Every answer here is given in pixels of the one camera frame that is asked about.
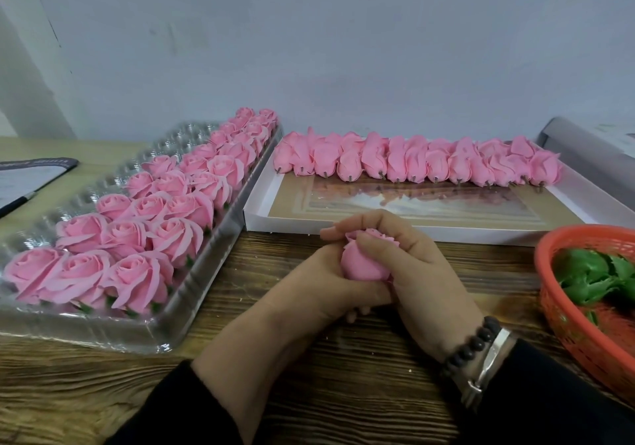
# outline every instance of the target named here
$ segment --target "hand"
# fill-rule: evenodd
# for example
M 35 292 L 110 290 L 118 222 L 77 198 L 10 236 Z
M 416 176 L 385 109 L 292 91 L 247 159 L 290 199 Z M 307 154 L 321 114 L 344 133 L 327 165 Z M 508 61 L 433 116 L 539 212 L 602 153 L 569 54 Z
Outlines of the hand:
M 410 335 L 423 351 L 444 361 L 481 326 L 483 314 L 434 241 L 401 217 L 373 210 L 323 229 L 320 235 L 341 240 L 347 232 L 367 228 L 400 242 L 396 247 L 366 233 L 357 237 L 364 254 L 391 271 L 398 310 Z
M 282 328 L 299 339 L 313 337 L 344 315 L 353 321 L 354 308 L 363 313 L 392 303 L 389 285 L 380 281 L 350 281 L 340 267 L 344 244 L 326 245 L 276 284 L 258 303 L 273 308 Z

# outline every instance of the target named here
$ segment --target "black sleeve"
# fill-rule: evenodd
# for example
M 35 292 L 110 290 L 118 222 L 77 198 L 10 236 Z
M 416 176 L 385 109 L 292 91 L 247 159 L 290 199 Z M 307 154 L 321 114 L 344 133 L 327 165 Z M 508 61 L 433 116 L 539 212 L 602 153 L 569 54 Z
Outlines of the black sleeve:
M 472 432 L 490 442 L 505 428 L 518 443 L 635 443 L 631 409 L 521 339 L 489 383 L 474 425 Z
M 189 361 L 173 369 L 105 443 L 151 442 L 242 445 L 234 419 L 202 384 Z

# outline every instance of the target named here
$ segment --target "right hand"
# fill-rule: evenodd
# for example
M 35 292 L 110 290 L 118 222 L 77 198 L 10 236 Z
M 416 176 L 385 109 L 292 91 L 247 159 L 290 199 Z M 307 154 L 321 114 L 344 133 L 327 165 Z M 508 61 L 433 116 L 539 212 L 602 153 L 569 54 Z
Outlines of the right hand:
M 398 310 L 410 335 L 423 351 L 443 362 L 476 333 L 483 314 L 434 241 L 399 216 L 372 210 L 323 229 L 320 236 L 335 241 L 368 228 L 399 241 L 396 247 L 366 233 L 356 239 L 365 255 L 391 271 Z

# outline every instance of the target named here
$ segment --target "beaded bracelet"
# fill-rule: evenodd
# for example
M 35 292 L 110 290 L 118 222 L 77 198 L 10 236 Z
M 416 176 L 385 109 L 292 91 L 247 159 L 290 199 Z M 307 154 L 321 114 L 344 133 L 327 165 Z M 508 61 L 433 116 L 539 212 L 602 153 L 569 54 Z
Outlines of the beaded bracelet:
M 493 343 L 500 330 L 501 326 L 498 320 L 493 316 L 486 316 L 483 320 L 483 326 L 476 331 L 476 335 L 470 337 L 467 344 L 459 346 L 456 352 L 446 358 L 443 363 L 442 375 L 449 377 L 458 368 L 464 367 L 468 361 L 476 357 L 476 353 L 482 352 L 488 343 Z

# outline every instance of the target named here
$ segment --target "left hand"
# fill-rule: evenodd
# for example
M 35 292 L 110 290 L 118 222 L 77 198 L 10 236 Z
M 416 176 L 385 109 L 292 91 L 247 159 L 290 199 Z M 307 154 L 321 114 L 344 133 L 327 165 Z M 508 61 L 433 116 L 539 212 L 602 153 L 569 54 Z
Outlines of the left hand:
M 326 245 L 276 284 L 259 302 L 282 317 L 292 339 L 313 337 L 351 310 L 368 310 L 393 302 L 389 285 L 381 281 L 351 281 L 342 275 L 344 244 Z

